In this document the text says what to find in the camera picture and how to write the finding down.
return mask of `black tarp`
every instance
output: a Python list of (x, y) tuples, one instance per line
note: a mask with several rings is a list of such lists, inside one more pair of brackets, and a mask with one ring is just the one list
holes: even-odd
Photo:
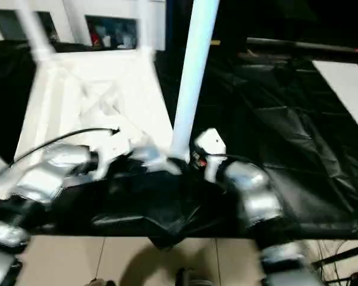
[[(182, 66), (182, 52), (157, 54), (172, 122)], [(33, 78), (24, 67), (18, 70)], [(311, 62), (211, 51), (193, 137), (210, 127), (228, 153), (268, 172), (289, 215), (284, 229), (291, 237), (358, 238), (358, 126)], [(243, 238), (234, 204), (219, 187), (189, 176), (109, 179), (71, 188), (35, 232), (150, 236), (159, 246), (184, 237)]]

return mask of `beige floor tile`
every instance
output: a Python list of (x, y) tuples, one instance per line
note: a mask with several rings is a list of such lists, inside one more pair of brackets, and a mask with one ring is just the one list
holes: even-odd
[(217, 239), (222, 286), (257, 286), (263, 278), (251, 240)]
[(95, 277), (102, 237), (33, 237), (16, 286), (84, 286)]
[(118, 286), (174, 286), (182, 267), (195, 268), (219, 285), (215, 240), (189, 238), (159, 251), (147, 238), (106, 238), (98, 277)]

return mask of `black plastic sheet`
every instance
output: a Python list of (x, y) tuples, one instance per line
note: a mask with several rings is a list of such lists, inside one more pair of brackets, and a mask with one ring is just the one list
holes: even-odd
[[(157, 54), (172, 122), (182, 66), (182, 52)], [(18, 70), (31, 81), (34, 69)], [(358, 238), (358, 126), (311, 62), (211, 51), (193, 138), (207, 128), (219, 131), (228, 153), (268, 172), (289, 215), (279, 232)], [(185, 237), (248, 237), (235, 204), (232, 195), (191, 174), (139, 173), (69, 188), (33, 232), (149, 236), (160, 247)]]

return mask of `white vertical pole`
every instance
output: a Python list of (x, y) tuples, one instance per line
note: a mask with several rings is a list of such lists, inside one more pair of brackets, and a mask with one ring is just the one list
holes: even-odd
[(186, 159), (219, 0), (194, 0), (170, 155)]
[(16, 0), (18, 5), (18, 19), (32, 48), (32, 55), (36, 62), (50, 59), (53, 48), (41, 27), (40, 19), (29, 8), (26, 0)]

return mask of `cable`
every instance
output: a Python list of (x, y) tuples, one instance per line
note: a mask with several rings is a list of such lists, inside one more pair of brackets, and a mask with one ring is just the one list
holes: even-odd
[[(322, 254), (322, 248), (321, 248), (321, 245), (320, 245), (320, 241), (317, 241), (317, 244), (318, 244), (318, 252), (319, 252), (319, 260), (322, 260), (323, 259), (323, 254)], [(325, 280), (325, 273), (324, 273), (324, 269), (323, 269), (323, 266), (320, 267), (320, 279), (322, 281)]]
[[(338, 254), (341, 246), (344, 245), (346, 242), (347, 242), (347, 240), (341, 242), (341, 244), (337, 247), (337, 250), (335, 251), (335, 255)], [(337, 263), (336, 262), (334, 262), (334, 272), (335, 272), (335, 274), (337, 276), (337, 280), (338, 280), (339, 285), (342, 286), (341, 281), (340, 281), (341, 278), (340, 278), (340, 276), (338, 274), (338, 271), (337, 271)]]
[(19, 161), (21, 161), (22, 159), (24, 159), (25, 157), (31, 155), (32, 153), (40, 150), (40, 149), (43, 149), (44, 147), (50, 145), (50, 144), (53, 144), (59, 140), (62, 140), (62, 139), (65, 139), (65, 138), (68, 138), (68, 137), (71, 137), (71, 136), (74, 136), (74, 135), (77, 135), (77, 134), (81, 134), (81, 133), (87, 133), (87, 132), (94, 132), (94, 131), (108, 131), (110, 132), (112, 135), (114, 134), (117, 134), (119, 132), (119, 129), (111, 129), (111, 128), (86, 128), (86, 129), (81, 129), (81, 130), (76, 130), (76, 131), (73, 131), (73, 132), (69, 132), (65, 135), (62, 135), (62, 136), (59, 136), (59, 137), (56, 137), (54, 139), (51, 139), (37, 147), (34, 147), (32, 149), (30, 149), (29, 151), (25, 152), (24, 154), (22, 154), (20, 157), (16, 158), (15, 160), (9, 162), (8, 166), (6, 166), (5, 168), (3, 168), (1, 171), (0, 171), (0, 176), (2, 176), (7, 170), (9, 170), (11, 167), (13, 167), (14, 165), (16, 165)]
[(230, 155), (230, 154), (210, 154), (210, 153), (205, 153), (205, 154), (207, 156), (211, 156), (211, 157), (225, 157), (225, 158), (235, 159), (235, 160), (242, 161), (242, 162), (255, 164), (255, 162), (253, 160), (251, 160), (247, 157), (244, 157), (244, 156)]

